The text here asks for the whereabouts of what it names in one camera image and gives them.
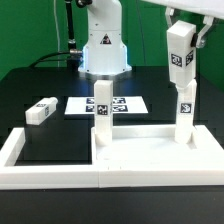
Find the white rectangular block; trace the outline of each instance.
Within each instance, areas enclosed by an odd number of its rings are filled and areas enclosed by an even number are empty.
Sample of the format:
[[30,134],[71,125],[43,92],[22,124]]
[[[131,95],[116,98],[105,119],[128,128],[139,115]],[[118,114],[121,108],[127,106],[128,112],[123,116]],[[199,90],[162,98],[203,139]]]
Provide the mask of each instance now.
[[196,26],[183,21],[176,22],[167,31],[170,81],[185,88],[196,74],[196,48],[191,47]]
[[191,140],[197,83],[193,79],[186,88],[178,88],[175,141],[186,144]]
[[44,98],[26,111],[26,123],[32,125],[41,124],[55,110],[58,100],[55,97]]
[[96,141],[99,145],[112,142],[113,82],[98,80],[94,85]]

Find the lying white block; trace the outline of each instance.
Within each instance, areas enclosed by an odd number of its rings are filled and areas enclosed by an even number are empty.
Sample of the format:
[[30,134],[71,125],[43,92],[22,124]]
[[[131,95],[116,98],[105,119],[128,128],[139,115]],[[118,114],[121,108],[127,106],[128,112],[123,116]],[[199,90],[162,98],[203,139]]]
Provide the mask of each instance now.
[[55,97],[44,98],[26,111],[26,123],[32,125],[41,124],[55,110],[58,100]]

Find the black cable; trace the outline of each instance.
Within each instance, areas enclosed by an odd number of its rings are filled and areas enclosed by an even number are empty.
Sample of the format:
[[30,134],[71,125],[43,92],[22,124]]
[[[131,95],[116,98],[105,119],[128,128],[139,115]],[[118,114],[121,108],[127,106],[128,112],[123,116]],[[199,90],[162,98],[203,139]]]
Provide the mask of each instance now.
[[34,68],[39,62],[43,62],[44,59],[46,59],[46,58],[50,58],[50,57],[57,56],[57,55],[63,55],[63,54],[70,54],[70,52],[69,51],[59,51],[59,52],[47,54],[47,55],[45,55],[43,57],[40,57],[35,62],[33,62],[29,67],[30,68]]
[[76,42],[73,28],[73,17],[72,17],[72,3],[71,0],[65,0],[66,12],[67,12],[67,23],[68,23],[68,48],[76,49]]

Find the white divider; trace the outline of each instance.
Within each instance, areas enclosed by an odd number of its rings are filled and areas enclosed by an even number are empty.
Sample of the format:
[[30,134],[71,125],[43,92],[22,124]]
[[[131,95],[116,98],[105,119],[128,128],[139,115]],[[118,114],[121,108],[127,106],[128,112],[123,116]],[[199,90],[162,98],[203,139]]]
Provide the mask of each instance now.
[[14,166],[24,144],[24,128],[14,128],[0,151],[0,167]]

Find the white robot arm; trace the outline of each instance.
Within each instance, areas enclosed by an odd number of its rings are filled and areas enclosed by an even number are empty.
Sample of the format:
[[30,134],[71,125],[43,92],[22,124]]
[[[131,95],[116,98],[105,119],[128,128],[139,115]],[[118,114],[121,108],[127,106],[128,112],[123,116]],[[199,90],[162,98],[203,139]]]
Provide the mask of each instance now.
[[131,70],[121,40],[122,9],[119,0],[92,0],[88,9],[88,42],[80,72],[117,75]]

